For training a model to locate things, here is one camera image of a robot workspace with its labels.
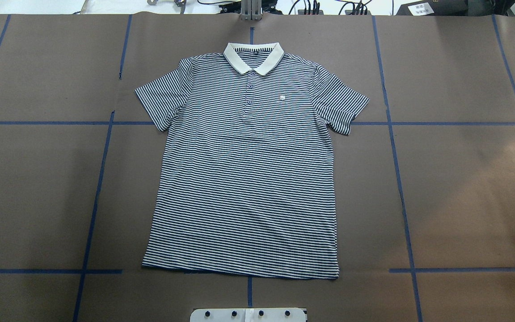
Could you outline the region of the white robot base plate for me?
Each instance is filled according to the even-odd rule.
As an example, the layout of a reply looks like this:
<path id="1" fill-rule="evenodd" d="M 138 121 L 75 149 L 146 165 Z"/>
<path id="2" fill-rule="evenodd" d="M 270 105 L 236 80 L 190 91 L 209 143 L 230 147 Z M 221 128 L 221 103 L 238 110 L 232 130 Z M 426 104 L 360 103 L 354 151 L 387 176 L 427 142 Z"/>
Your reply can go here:
<path id="1" fill-rule="evenodd" d="M 190 322 L 307 322 L 307 310 L 289 308 L 195 309 Z"/>

